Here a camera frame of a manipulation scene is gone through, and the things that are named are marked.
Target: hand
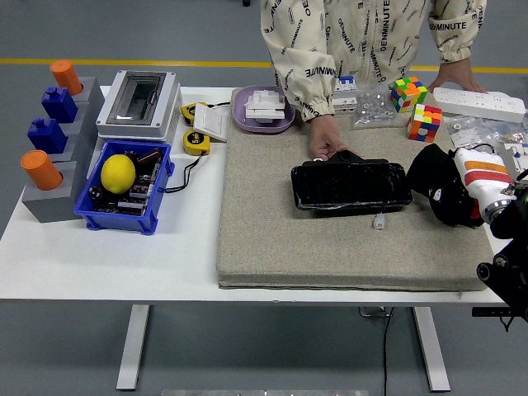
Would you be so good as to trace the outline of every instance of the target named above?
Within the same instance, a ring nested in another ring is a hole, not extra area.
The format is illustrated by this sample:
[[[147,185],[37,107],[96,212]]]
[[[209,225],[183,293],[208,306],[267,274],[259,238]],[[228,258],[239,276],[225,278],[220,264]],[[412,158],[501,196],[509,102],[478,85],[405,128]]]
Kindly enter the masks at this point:
[[[315,158],[326,161],[343,150],[348,147],[341,140],[339,126],[332,115],[321,115],[310,121],[309,152]]]
[[[449,64],[441,64],[438,70],[438,77],[429,86],[429,92],[433,92],[436,87],[441,86],[443,83],[457,83],[465,91],[486,92],[475,82],[469,58]]]

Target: jacket sleeve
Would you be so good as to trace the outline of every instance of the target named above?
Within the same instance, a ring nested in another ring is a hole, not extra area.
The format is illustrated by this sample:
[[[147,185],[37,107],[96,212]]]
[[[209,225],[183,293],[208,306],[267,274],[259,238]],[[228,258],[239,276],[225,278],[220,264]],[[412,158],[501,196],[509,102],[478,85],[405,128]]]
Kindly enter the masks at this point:
[[[322,1],[261,0],[261,31],[288,101],[303,120],[334,114],[336,65]]]
[[[432,0],[429,28],[441,62],[466,59],[483,24],[487,0]]]

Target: blue plastic crate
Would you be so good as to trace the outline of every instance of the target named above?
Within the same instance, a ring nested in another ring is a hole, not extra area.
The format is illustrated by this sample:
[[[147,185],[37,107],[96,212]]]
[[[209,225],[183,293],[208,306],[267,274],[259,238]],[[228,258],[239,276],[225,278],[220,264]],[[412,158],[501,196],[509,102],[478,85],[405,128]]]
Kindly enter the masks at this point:
[[[140,156],[156,148],[162,150],[163,160],[144,214],[133,215],[95,211],[93,200],[89,196],[88,190],[92,186],[101,185],[101,169],[105,161],[114,154],[123,154],[127,151],[132,151]],[[79,196],[73,212],[76,215],[82,216],[87,221],[88,229],[123,229],[126,231],[138,231],[143,235],[152,235],[158,225],[158,210],[162,203],[165,186],[167,185],[168,178],[174,172],[174,163],[171,162],[170,152],[171,146],[169,144],[131,140],[107,140],[102,147],[101,155],[93,168],[92,174],[82,189],[82,193]]]

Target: yellow lemon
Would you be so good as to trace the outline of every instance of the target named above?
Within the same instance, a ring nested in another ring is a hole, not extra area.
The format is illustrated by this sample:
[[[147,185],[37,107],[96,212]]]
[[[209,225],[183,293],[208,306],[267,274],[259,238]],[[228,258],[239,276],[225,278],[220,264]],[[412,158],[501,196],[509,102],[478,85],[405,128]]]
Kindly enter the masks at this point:
[[[123,194],[135,180],[135,167],[130,158],[124,154],[114,154],[102,166],[101,183],[109,192]]]

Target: rubik's cube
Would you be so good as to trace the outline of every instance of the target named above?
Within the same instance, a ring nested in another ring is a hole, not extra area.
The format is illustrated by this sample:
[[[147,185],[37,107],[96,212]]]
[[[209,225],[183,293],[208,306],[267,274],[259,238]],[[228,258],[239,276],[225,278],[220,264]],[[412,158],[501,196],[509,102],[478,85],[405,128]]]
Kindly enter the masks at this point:
[[[396,80],[390,93],[390,100],[398,113],[411,111],[417,103],[423,103],[427,88],[418,77],[400,78]]]
[[[418,103],[408,124],[408,138],[421,142],[433,142],[441,120],[442,109]]]

